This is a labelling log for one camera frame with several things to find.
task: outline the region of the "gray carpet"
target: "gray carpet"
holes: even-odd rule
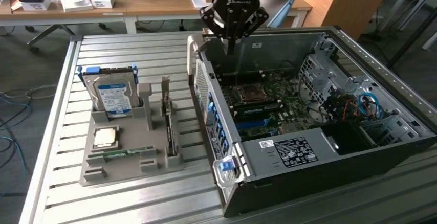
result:
[[[379,15],[387,12],[392,0],[386,0],[379,9]],[[399,46],[412,33],[418,24],[423,21],[428,14],[427,10],[420,10],[419,14],[408,24],[403,32],[398,32],[395,36],[380,34],[383,39],[372,43],[363,43],[368,51],[383,60],[378,50],[383,48],[383,53],[390,58]],[[149,24],[142,23],[142,26],[151,30],[159,28],[161,21],[153,21]],[[179,21],[165,21],[160,32],[177,31]],[[200,30],[201,23],[199,20],[185,20],[184,26],[188,30]],[[97,24],[74,25],[70,29],[76,34],[98,35],[98,34],[124,34],[125,27],[122,23],[106,23],[108,31],[98,28]],[[37,31],[44,30],[44,27],[36,27]],[[430,66],[435,65],[435,50],[423,51],[419,46],[437,30],[437,22],[431,24],[426,33],[420,36],[416,43],[410,48],[403,60],[395,66],[402,79],[416,90],[416,92],[437,105],[437,92],[434,86],[437,84],[437,75],[432,73]],[[34,55],[26,50],[25,42],[36,35],[24,30],[24,27],[16,27],[9,36],[0,37],[0,91],[32,87],[57,83],[60,68],[66,52],[69,36],[61,30],[56,30],[36,46],[41,49],[41,53]],[[21,144],[22,153],[29,169],[33,169],[36,156],[38,153],[40,142],[44,134],[44,128],[50,109],[52,99],[34,100],[32,102],[32,115],[12,131],[17,141]],[[0,118],[8,119],[18,110],[20,106],[12,106],[0,101]],[[6,136],[5,131],[0,131],[0,136]],[[6,155],[0,154],[0,162]],[[21,162],[18,156],[14,155],[10,163],[0,169],[0,192],[5,191],[10,186],[17,185],[12,192],[25,193],[28,188],[29,176],[22,178]],[[24,196],[0,197],[0,223],[17,223],[24,203]]]

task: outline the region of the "robotic arm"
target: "robotic arm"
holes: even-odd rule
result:
[[[263,6],[268,7],[268,13],[283,9],[283,4],[291,0],[263,0]],[[200,9],[200,17],[207,27],[221,40],[224,53],[233,54],[235,44],[241,37],[248,37],[255,29],[268,19],[259,0],[212,0],[208,7]]]

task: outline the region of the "metal workbench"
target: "metal workbench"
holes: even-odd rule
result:
[[[387,174],[225,219],[199,133],[185,74],[187,36],[199,32],[72,39],[20,223],[408,223],[437,213],[437,147]],[[102,187],[77,183],[90,101],[76,65],[128,66],[152,83],[171,78],[185,168]]]

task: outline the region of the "green circuit board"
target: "green circuit board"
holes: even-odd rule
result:
[[[280,100],[281,107],[275,110],[243,116],[248,117],[248,120],[251,118],[252,120],[268,118],[267,126],[237,129],[243,141],[306,130],[318,123],[318,120],[322,121],[322,118],[314,119],[307,113],[306,105],[296,95],[296,80],[279,72],[265,73],[263,76],[260,82],[221,87],[229,108],[256,105],[256,101],[247,102],[245,99],[257,99],[257,102],[265,102],[267,100],[271,103]],[[243,92],[247,89],[255,94],[251,97],[247,97]]]

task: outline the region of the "desk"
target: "desk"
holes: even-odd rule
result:
[[[124,22],[126,32],[134,34],[134,22],[138,20],[199,19],[199,11],[191,0],[116,0],[113,8],[68,13],[54,3],[46,11],[40,12],[22,9],[10,12],[8,4],[2,2],[0,6],[0,26]],[[288,14],[295,17],[292,27],[302,26],[310,10],[311,6],[303,0],[294,1]]]
[[[84,36],[70,42],[20,224],[398,224],[434,215],[437,146],[411,156],[384,175],[223,218],[185,74],[185,39],[197,33]],[[138,81],[152,83],[151,102],[160,101],[159,82],[161,76],[169,76],[185,168],[109,186],[81,187],[77,181],[90,100],[74,75],[76,65],[114,68],[132,62],[138,68]]]

